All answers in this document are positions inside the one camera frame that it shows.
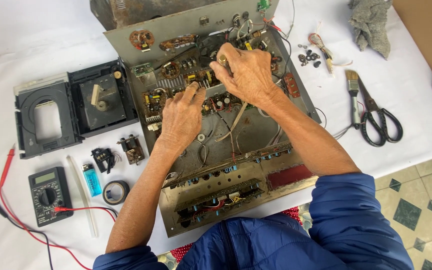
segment brush bristles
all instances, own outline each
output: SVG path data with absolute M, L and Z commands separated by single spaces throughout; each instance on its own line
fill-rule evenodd
M 352 80 L 358 80 L 358 73 L 354 70 L 345 70 L 346 72 L 346 78 L 348 81 L 352 81 Z

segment digital multimeter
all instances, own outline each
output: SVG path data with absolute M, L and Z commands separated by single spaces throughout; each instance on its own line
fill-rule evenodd
M 54 211 L 54 208 L 57 206 L 73 207 L 63 167 L 47 169 L 30 175 L 28 178 L 38 227 L 69 218 L 73 215 L 73 211 Z

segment hand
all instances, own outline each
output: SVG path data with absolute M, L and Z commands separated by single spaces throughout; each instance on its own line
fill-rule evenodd
M 206 88 L 199 88 L 193 82 L 183 93 L 166 100 L 163 109 L 162 132 L 157 143 L 163 143 L 164 149 L 176 157 L 194 141 L 201 130 L 201 106 L 206 96 Z
M 225 43 L 219 49 L 218 59 L 221 54 L 226 56 L 233 77 L 218 62 L 211 62 L 210 67 L 229 93 L 263 110 L 271 105 L 277 94 L 282 93 L 271 78 L 269 52 L 240 50 Z

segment person's left hand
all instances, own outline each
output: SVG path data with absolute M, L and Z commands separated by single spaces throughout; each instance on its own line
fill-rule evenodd
M 194 141 L 201 130 L 201 106 L 205 100 L 206 88 L 199 88 L 193 82 L 183 93 L 168 98 L 163 109 L 162 132 L 157 142 L 165 149 L 180 155 Z

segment scissors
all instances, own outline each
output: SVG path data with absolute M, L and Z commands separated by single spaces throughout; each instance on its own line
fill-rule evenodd
M 386 141 L 390 143 L 399 142 L 401 138 L 403 138 L 403 127 L 401 126 L 399 120 L 392 113 L 388 112 L 387 109 L 378 107 L 375 100 L 371 98 L 371 95 L 369 95 L 368 90 L 366 90 L 366 87 L 364 86 L 361 77 L 359 77 L 357 81 L 359 83 L 359 88 L 363 93 L 364 103 L 366 104 L 366 109 L 367 109 L 367 112 L 363 114 L 361 120 L 361 133 L 363 134 L 364 139 L 374 147 L 381 147 L 385 145 Z M 381 126 L 378 125 L 378 123 L 376 123 L 375 119 L 373 118 L 372 112 L 378 113 L 379 119 L 381 120 Z M 397 136 L 394 139 L 391 138 L 388 134 L 388 127 L 386 125 L 385 115 L 387 115 L 388 118 L 391 119 L 391 121 L 393 121 L 394 125 L 396 126 Z M 371 126 L 373 126 L 378 132 L 380 137 L 379 143 L 375 143 L 369 138 L 368 132 L 366 131 L 367 122 L 371 123 Z

